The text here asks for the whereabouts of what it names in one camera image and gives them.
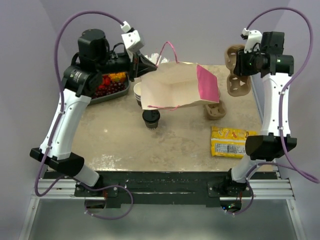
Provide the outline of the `brown paper bag pink handles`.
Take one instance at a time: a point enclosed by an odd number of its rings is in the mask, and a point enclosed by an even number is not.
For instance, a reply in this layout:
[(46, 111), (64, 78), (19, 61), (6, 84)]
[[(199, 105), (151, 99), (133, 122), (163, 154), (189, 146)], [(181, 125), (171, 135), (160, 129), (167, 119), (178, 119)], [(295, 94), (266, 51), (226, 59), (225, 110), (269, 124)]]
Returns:
[(220, 102), (217, 77), (202, 65), (178, 61), (173, 44), (174, 61), (156, 64), (156, 71), (141, 77), (143, 110), (175, 110)]

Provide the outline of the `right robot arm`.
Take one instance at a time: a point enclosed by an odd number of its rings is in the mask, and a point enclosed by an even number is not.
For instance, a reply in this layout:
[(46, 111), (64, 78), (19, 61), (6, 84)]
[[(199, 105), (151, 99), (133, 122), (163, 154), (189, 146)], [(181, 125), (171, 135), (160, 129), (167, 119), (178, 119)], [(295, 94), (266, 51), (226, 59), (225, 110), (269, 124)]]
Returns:
[(289, 81), (294, 74), (294, 57), (284, 54), (285, 34), (244, 29), (244, 49), (236, 52), (234, 74), (249, 77), (260, 74), (264, 89), (264, 112), (258, 135), (248, 136), (240, 163), (229, 170), (223, 192), (235, 196), (260, 163), (281, 158), (297, 145), (288, 119)]

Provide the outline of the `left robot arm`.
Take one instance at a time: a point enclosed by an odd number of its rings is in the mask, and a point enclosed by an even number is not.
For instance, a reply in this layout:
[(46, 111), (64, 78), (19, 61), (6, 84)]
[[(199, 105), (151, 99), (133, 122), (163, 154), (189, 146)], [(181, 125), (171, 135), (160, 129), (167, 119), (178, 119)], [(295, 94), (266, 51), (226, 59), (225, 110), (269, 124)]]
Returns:
[(85, 165), (83, 157), (72, 152), (85, 109), (103, 83), (103, 75), (125, 73), (125, 79), (133, 81), (157, 69), (140, 53), (144, 42), (137, 30), (130, 29), (121, 37), (125, 51), (115, 53), (110, 50), (102, 30), (89, 29), (82, 33), (78, 39), (78, 52), (63, 73), (63, 92), (49, 132), (40, 147), (31, 149), (29, 154), (58, 173), (86, 184), (85, 189), (92, 196), (99, 196), (104, 190), (100, 175)]

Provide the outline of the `black paper coffee cup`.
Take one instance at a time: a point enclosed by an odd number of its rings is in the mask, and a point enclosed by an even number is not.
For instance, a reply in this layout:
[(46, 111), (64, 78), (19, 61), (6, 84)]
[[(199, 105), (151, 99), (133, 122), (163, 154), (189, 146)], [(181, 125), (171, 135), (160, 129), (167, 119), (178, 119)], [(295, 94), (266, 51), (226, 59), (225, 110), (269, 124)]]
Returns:
[(158, 127), (158, 125), (159, 125), (159, 121), (158, 120), (154, 120), (154, 121), (145, 120), (144, 123), (145, 123), (145, 126), (150, 130), (156, 129)]

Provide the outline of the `single cardboard cup carrier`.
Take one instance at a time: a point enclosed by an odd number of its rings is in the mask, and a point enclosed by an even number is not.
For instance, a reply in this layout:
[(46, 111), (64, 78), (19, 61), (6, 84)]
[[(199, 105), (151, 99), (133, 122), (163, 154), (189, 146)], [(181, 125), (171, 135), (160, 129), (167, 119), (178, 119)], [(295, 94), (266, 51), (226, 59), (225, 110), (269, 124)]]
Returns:
[(229, 46), (224, 52), (225, 66), (229, 70), (226, 79), (227, 92), (232, 97), (241, 97), (247, 95), (252, 89), (251, 78), (249, 76), (238, 76), (234, 74), (237, 61), (237, 51), (244, 49), (243, 44), (234, 44)]

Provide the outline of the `black plastic cup lid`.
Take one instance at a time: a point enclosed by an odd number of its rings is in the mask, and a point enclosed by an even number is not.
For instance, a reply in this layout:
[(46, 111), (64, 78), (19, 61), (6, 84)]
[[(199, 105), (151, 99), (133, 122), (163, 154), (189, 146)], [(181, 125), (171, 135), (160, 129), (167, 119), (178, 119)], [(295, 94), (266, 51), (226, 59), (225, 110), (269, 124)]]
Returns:
[(160, 112), (156, 109), (144, 110), (142, 113), (143, 120), (150, 124), (158, 122), (160, 117), (161, 117)]

